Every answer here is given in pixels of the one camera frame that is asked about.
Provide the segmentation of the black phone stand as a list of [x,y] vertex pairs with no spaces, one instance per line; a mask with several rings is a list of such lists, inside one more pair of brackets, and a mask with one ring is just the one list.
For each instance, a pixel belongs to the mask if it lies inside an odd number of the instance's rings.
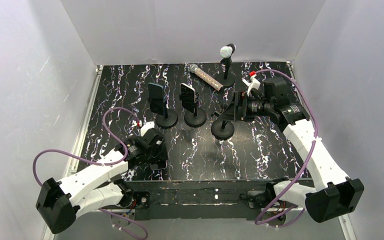
[[231,121],[217,119],[211,124],[211,134],[217,139],[226,141],[230,139],[235,132],[235,127]]
[[207,121],[207,113],[199,107],[199,101],[195,100],[187,108],[185,108],[184,122],[192,128],[198,128]]
[[162,129],[170,129],[178,123],[178,114],[170,108],[164,108],[162,114],[155,116],[155,123]]

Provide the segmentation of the black phone stand front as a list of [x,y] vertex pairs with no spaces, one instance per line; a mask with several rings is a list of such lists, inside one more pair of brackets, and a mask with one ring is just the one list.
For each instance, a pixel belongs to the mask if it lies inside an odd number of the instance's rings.
[[178,114],[170,108],[164,108],[162,114],[155,116],[155,123],[162,129],[170,129],[178,123]]

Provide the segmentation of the black smartphone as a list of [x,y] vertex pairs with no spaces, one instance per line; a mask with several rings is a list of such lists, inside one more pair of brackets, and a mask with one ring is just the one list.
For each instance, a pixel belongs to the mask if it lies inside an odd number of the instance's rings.
[[151,170],[153,170],[153,171],[164,170],[164,169],[167,168],[167,165],[168,165],[167,160],[164,160],[164,161],[158,161],[158,162],[152,163],[152,164],[150,165],[150,168],[151,168]]
[[186,83],[181,83],[180,91],[181,92],[179,95],[179,99],[181,101],[182,107],[185,110],[191,113],[194,113],[196,108],[196,100],[197,100],[195,89],[192,86],[187,85]]

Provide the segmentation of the blue smartphone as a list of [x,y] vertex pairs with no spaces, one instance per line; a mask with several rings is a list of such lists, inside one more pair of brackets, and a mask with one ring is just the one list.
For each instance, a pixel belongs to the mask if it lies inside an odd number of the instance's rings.
[[148,102],[152,113],[165,115],[165,93],[162,85],[150,82],[148,83]]

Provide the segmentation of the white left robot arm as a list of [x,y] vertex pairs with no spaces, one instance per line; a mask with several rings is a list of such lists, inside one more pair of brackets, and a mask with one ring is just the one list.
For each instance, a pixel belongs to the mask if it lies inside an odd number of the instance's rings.
[[146,209],[149,193],[133,190],[121,177],[139,165],[163,169],[167,160],[163,133],[153,127],[142,130],[139,136],[124,140],[124,145],[116,145],[96,164],[60,180],[44,181],[35,207],[53,234],[103,207]]

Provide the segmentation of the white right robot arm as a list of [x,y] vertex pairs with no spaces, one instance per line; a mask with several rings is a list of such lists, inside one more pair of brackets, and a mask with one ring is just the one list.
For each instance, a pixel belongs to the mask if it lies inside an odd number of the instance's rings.
[[339,167],[317,136],[310,114],[300,103],[290,100],[289,91],[281,77],[263,83],[253,80],[247,91],[233,94],[224,111],[213,113],[217,119],[211,125],[211,133],[223,141],[233,136],[234,122],[269,117],[291,142],[303,160],[303,169],[312,177],[311,187],[300,184],[297,177],[282,177],[267,183],[263,193],[242,194],[241,199],[258,203],[263,211],[275,202],[288,202],[306,210],[317,223],[354,212],[365,189],[362,181],[350,178]]

